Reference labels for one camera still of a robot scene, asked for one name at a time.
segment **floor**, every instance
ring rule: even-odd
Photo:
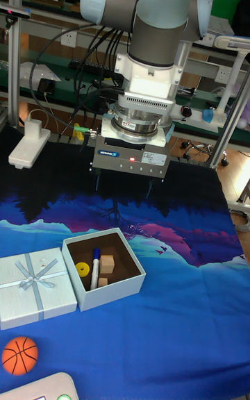
[[[186,140],[175,137],[171,138],[169,141],[169,146],[170,148],[173,146],[173,149],[171,150],[171,154],[173,156],[180,156],[181,158],[183,157],[183,153],[185,152],[185,149],[181,148],[181,143],[183,141]],[[223,165],[219,164],[217,167],[217,174],[222,183],[222,189],[226,200],[237,201],[250,178],[250,155],[249,153],[243,154],[244,152],[240,153],[237,150],[231,149],[227,149],[226,153],[229,165],[224,167]],[[193,149],[190,151],[191,158],[193,158],[196,154],[197,150]],[[198,161],[206,161],[207,159],[208,155],[203,153],[200,153],[199,156],[196,157],[196,160]],[[245,220],[241,216],[232,214],[231,217],[234,224],[245,224]],[[237,231],[237,235],[250,266],[250,231]]]

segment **green connector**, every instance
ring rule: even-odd
[[[90,129],[87,127],[78,127],[78,126],[74,126],[74,130],[75,131],[81,131],[82,133],[87,133],[87,131],[89,131]]]

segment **yellow ring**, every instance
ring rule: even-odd
[[[78,262],[76,264],[76,270],[78,272],[78,275],[83,278],[90,273],[90,266],[86,262]]]

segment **gift box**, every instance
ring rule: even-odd
[[[8,329],[76,310],[59,247],[0,258],[0,324]]]
[[[63,241],[62,247],[63,258],[81,311],[140,291],[146,273],[119,228],[69,238]],[[111,274],[99,275],[108,279],[108,285],[90,290],[95,248],[100,249],[101,255],[112,255],[115,268]],[[90,266],[87,276],[79,276],[76,270],[78,263],[87,263]]]

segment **open box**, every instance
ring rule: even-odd
[[[140,291],[146,273],[119,228],[68,238],[62,247],[80,310],[95,308]],[[99,275],[108,278],[107,286],[90,290],[95,248],[101,250],[101,255],[113,255],[115,268],[111,274]],[[90,266],[86,277],[78,275],[77,263]]]

